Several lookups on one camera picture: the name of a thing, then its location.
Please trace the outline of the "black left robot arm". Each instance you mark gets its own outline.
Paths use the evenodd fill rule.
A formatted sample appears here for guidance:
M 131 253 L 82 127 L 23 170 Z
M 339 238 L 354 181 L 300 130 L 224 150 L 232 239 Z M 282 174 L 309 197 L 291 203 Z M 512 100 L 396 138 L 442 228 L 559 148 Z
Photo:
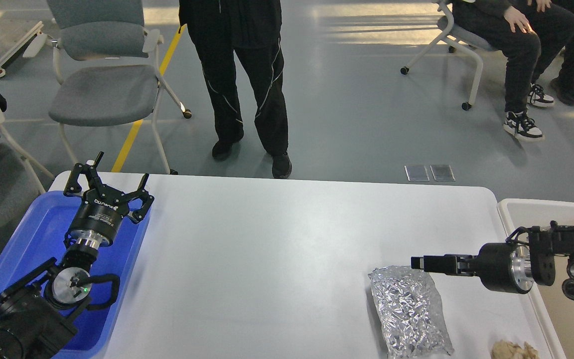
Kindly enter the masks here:
M 77 163 L 40 195 L 0 255 L 0 359 L 90 359 L 109 340 L 153 196 L 124 193 Z

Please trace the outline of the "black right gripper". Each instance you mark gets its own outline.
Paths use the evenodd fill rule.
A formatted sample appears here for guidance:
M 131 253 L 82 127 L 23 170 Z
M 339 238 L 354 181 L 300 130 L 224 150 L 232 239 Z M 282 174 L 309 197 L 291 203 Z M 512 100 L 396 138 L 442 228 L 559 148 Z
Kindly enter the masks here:
M 450 276 L 480 277 L 491 291 L 528 293 L 534 284 L 529 248 L 515 243 L 487 243 L 472 255 L 412 256 L 412 268 Z

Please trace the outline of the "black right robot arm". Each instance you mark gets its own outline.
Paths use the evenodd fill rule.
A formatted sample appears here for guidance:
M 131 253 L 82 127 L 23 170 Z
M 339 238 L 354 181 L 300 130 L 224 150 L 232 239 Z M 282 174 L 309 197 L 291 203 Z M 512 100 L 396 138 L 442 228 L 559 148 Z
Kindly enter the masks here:
M 518 227 L 503 241 L 486 243 L 476 255 L 445 254 L 412 257 L 415 270 L 480 278 L 490 291 L 526 294 L 534 284 L 556 280 L 556 257 L 567 258 L 565 297 L 574 301 L 574 225 L 552 221 L 548 228 Z

